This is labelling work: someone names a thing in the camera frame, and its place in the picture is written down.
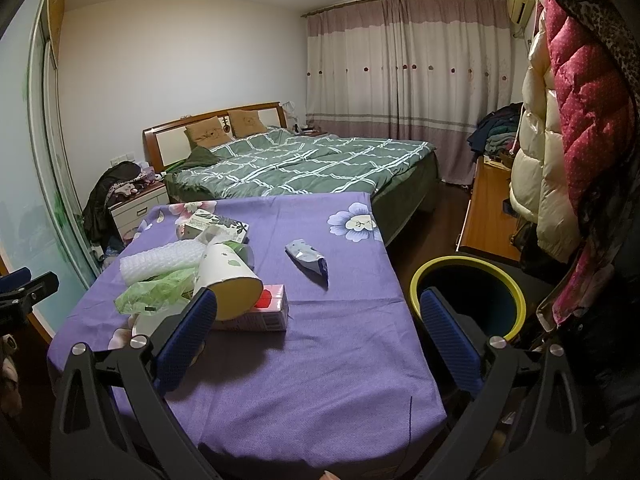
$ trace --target yellow rim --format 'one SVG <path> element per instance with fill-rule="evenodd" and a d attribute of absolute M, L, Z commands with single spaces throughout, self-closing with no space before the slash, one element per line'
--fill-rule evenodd
<path fill-rule="evenodd" d="M 516 304 L 516 322 L 511 328 L 511 331 L 503 337 L 507 341 L 510 341 L 511 339 L 516 337 L 520 329 L 522 329 L 522 325 L 524 324 L 524 320 L 527 315 L 527 304 L 524 300 L 524 295 L 522 294 L 520 287 L 515 281 L 513 281 L 513 278 L 510 275 L 508 275 L 499 267 L 496 267 L 489 262 L 471 258 L 469 256 L 443 256 L 441 258 L 436 258 L 435 260 L 431 260 L 430 262 L 425 263 L 420 267 L 420 269 L 415 272 L 414 276 L 411 279 L 411 285 L 409 288 L 412 313 L 414 314 L 414 316 L 416 316 L 418 319 L 422 319 L 422 316 L 420 316 L 420 300 L 418 298 L 418 282 L 420 282 L 420 279 L 425 275 L 427 270 L 435 270 L 439 267 L 445 267 L 452 263 L 485 270 L 501 280 L 501 282 L 503 282 L 507 286 Z"/>

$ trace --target curtain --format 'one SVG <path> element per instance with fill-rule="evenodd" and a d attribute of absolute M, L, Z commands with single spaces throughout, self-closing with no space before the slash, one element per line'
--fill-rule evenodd
<path fill-rule="evenodd" d="M 466 138 L 509 104 L 504 0 L 372 0 L 308 17 L 306 121 L 341 137 L 428 140 L 471 184 Z"/>

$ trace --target pink box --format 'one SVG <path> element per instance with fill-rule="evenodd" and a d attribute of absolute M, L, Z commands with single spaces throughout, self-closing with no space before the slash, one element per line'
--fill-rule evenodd
<path fill-rule="evenodd" d="M 246 314 L 228 321 L 214 321 L 213 330 L 245 332 L 284 332 L 289 304 L 284 285 L 265 285 L 260 300 Z"/>

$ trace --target wooden headboard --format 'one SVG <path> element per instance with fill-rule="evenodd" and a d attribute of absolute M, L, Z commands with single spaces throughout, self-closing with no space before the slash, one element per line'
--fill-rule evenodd
<path fill-rule="evenodd" d="M 287 120 L 279 103 L 238 106 L 235 108 L 226 108 L 225 110 L 216 110 L 205 114 L 183 117 L 176 121 L 158 124 L 158 126 L 142 131 L 143 142 L 146 147 L 149 164 L 154 167 L 156 173 L 160 173 L 174 162 L 187 158 L 191 153 L 191 148 L 189 146 L 189 141 L 184 134 L 184 129 L 190 124 L 217 116 L 220 118 L 220 122 L 225 128 L 225 131 L 229 134 L 231 131 L 229 110 L 258 110 L 260 120 L 265 126 L 278 126 L 279 122 L 281 127 L 287 127 Z"/>

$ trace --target metal bolt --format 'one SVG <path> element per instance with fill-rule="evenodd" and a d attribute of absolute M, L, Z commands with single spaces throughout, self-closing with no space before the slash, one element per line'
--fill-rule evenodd
<path fill-rule="evenodd" d="M 137 335 L 131 339 L 129 342 L 131 348 L 139 349 L 146 345 L 146 336 L 145 335 Z"/>
<path fill-rule="evenodd" d="M 507 342 L 503 337 L 499 335 L 494 335 L 489 338 L 489 344 L 497 350 L 502 350 L 507 346 Z"/>
<path fill-rule="evenodd" d="M 564 355 L 564 348 L 555 343 L 549 347 L 549 351 L 556 357 L 562 357 Z"/>
<path fill-rule="evenodd" d="M 86 350 L 86 345 L 84 343 L 76 343 L 74 347 L 71 349 L 71 353 L 73 355 L 82 355 Z"/>

